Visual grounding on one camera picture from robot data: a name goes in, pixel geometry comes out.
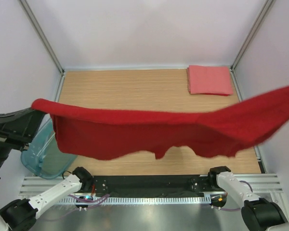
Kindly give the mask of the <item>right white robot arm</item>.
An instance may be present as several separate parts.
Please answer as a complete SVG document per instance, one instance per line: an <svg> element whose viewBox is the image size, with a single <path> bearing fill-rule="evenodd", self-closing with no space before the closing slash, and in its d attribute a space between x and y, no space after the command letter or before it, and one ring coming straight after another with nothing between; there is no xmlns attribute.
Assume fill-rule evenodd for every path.
<svg viewBox="0 0 289 231"><path fill-rule="evenodd" d="M234 199L250 231L289 231L289 221L282 209L247 189L228 167L211 168L207 184L214 191L223 189Z"/></svg>

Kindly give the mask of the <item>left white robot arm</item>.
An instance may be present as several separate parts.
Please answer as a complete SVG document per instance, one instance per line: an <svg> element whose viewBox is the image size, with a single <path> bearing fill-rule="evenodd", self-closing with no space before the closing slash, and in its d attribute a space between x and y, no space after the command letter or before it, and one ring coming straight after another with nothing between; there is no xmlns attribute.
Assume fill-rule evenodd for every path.
<svg viewBox="0 0 289 231"><path fill-rule="evenodd" d="M11 150L29 148L44 116L44 112L31 108L0 114L0 168ZM0 209L0 231L28 231L58 201L71 193L86 193L92 185L92 175L85 168L77 167L52 188L28 199L16 199Z"/></svg>

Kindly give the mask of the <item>dark red t shirt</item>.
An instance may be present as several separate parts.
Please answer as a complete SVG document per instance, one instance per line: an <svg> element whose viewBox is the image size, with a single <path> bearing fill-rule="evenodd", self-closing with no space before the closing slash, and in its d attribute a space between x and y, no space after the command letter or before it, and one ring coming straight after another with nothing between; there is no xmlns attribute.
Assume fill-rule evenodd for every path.
<svg viewBox="0 0 289 231"><path fill-rule="evenodd" d="M171 147L196 155L233 157L270 138L289 121L289 86L207 113L89 109L37 99L50 115L63 153L112 160L148 151L161 159Z"/></svg>

